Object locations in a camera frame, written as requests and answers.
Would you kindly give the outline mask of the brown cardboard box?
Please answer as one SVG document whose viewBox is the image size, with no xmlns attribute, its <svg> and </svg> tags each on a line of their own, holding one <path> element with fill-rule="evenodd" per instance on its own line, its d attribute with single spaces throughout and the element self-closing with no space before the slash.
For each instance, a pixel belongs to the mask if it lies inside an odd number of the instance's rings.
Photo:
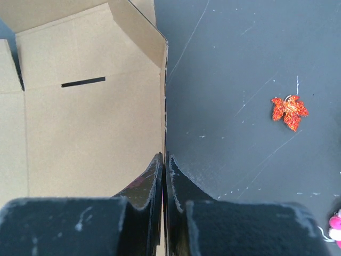
<svg viewBox="0 0 341 256">
<path fill-rule="evenodd" d="M 165 153 L 168 43 L 153 1 L 1 1 L 1 209 L 111 197 Z"/>
</svg>

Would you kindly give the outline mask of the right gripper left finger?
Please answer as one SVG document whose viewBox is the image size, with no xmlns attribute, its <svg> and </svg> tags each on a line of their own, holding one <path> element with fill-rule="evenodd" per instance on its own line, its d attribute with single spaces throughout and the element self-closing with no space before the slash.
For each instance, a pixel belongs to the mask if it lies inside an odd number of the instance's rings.
<svg viewBox="0 0 341 256">
<path fill-rule="evenodd" d="M 163 155 L 111 197 L 17 198 L 1 209 L 1 255 L 155 255 Z"/>
</svg>

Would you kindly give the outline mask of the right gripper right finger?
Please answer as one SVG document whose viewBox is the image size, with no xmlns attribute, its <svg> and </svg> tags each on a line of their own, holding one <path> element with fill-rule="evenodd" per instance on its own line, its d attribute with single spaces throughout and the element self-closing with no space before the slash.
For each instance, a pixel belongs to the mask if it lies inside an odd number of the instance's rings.
<svg viewBox="0 0 341 256">
<path fill-rule="evenodd" d="M 329 255 L 314 216 L 293 202 L 219 201 L 165 157 L 166 255 Z"/>
</svg>

